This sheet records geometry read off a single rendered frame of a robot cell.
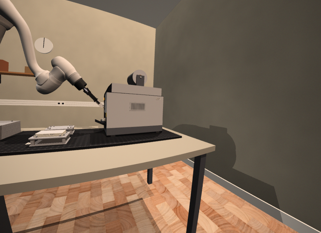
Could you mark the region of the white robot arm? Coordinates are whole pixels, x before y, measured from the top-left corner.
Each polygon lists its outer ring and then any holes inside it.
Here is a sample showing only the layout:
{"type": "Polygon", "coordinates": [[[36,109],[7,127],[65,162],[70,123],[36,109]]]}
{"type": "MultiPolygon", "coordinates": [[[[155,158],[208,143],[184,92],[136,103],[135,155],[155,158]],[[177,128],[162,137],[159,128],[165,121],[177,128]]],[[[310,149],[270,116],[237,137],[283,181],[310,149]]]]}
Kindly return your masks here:
{"type": "Polygon", "coordinates": [[[0,0],[0,43],[6,30],[13,26],[17,29],[28,67],[35,75],[36,90],[41,94],[49,94],[67,80],[71,85],[82,79],[75,68],[63,57],[57,56],[51,60],[51,72],[41,69],[36,61],[32,36],[25,20],[16,10],[10,0],[0,0]]]}

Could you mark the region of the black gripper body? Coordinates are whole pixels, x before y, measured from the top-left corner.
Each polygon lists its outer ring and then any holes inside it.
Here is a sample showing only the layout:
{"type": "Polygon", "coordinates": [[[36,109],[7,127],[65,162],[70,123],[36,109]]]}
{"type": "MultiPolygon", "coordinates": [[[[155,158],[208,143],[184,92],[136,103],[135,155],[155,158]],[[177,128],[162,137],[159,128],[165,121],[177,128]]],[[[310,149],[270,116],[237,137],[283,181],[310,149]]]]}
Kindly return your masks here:
{"type": "Polygon", "coordinates": [[[80,91],[80,90],[84,90],[87,89],[85,86],[87,85],[87,83],[83,80],[80,79],[79,81],[77,81],[74,86],[80,91]],[[85,88],[85,89],[84,89],[85,88]]]}

